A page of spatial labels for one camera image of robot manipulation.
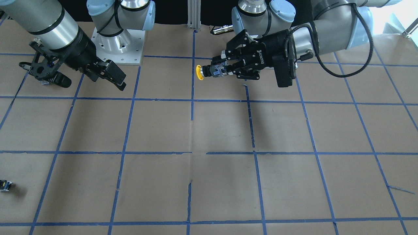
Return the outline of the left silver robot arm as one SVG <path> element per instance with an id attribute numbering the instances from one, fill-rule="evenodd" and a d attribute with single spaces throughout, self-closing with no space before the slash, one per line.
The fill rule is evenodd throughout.
<path id="1" fill-rule="evenodd" d="M 374 51 L 373 19 L 370 7 L 397 4 L 397 0 L 312 0 L 313 20 L 292 27 L 295 7 L 286 0 L 240 0 L 232 10 L 235 37 L 221 55 L 212 58 L 207 66 L 197 66 L 200 80 L 204 77 L 236 75 L 238 79 L 260 79 L 260 71 L 273 68 L 278 87 L 292 85 L 297 61 L 318 59 L 330 75 L 342 78 L 325 67 L 320 55 L 370 44 L 365 64 L 370 63 Z"/>

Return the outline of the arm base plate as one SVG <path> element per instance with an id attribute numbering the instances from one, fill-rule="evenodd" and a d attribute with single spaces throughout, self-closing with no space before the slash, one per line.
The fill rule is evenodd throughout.
<path id="1" fill-rule="evenodd" d="M 91 40 L 101 60 L 112 60 L 117 65 L 140 65 L 146 33 L 125 29 L 117 36 L 104 37 L 98 34 L 95 28 Z"/>

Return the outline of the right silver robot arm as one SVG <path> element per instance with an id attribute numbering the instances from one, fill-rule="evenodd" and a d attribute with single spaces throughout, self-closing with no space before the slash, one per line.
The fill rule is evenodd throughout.
<path id="1" fill-rule="evenodd" d="M 88 0 L 88 13 L 96 27 L 94 43 L 57 0 L 2 0 L 1 9 L 12 17 L 34 40 L 31 62 L 19 66 L 39 81 L 68 88 L 72 81 L 59 72 L 62 64 L 79 71 L 93 82 L 106 79 L 120 91 L 126 87 L 126 74 L 116 62 L 97 55 L 97 48 L 109 54 L 135 50 L 130 31 L 150 31 L 155 22 L 152 0 Z"/>

